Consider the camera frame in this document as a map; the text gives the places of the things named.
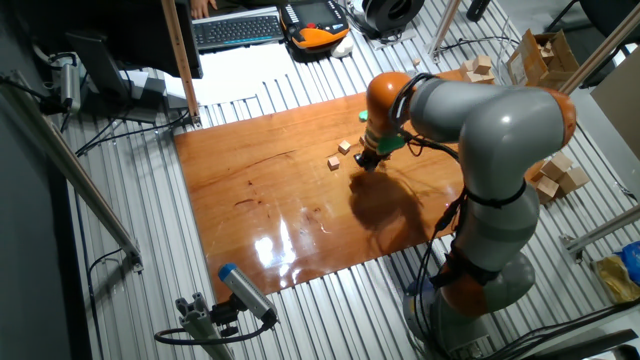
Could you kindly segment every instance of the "keyboard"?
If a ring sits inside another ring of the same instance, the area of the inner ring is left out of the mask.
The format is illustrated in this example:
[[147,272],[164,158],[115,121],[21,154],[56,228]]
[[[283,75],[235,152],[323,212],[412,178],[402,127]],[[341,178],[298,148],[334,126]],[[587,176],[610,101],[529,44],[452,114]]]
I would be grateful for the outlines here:
[[193,24],[199,52],[284,39],[277,16],[242,17]]

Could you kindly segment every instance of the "computer monitor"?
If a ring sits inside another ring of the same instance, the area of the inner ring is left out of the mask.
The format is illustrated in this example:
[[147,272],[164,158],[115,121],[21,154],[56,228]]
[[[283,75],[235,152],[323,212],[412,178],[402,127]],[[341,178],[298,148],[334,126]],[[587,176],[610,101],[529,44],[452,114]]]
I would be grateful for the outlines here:
[[[191,76],[201,78],[189,0],[175,4]],[[101,115],[133,101],[118,70],[151,67],[180,76],[160,0],[13,0],[13,5],[45,53],[78,54],[107,103]]]

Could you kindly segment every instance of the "orange device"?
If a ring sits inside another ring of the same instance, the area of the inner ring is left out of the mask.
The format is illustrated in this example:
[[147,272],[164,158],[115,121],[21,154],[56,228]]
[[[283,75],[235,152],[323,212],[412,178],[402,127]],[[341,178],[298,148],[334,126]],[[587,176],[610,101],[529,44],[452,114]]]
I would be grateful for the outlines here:
[[328,50],[349,33],[347,16],[331,0],[294,1],[279,11],[289,43],[307,52]]

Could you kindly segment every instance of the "desk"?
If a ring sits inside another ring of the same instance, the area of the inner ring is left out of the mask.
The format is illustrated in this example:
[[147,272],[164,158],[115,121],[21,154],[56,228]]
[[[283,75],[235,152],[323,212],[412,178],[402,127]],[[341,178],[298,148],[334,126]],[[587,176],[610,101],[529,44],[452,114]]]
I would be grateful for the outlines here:
[[[403,148],[363,173],[353,154],[362,150],[364,109],[357,94],[176,136],[218,301],[229,295],[217,276],[225,263],[271,293],[431,235],[462,189],[458,164],[443,152],[416,158]],[[346,156],[342,140],[353,144]],[[335,155],[340,168],[330,171]]]

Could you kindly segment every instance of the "tape roll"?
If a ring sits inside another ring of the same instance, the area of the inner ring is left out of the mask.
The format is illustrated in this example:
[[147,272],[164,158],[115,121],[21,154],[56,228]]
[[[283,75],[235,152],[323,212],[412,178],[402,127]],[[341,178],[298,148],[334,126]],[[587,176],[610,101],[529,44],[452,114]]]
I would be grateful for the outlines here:
[[404,28],[418,14],[424,0],[365,0],[362,5],[367,24],[384,34]]

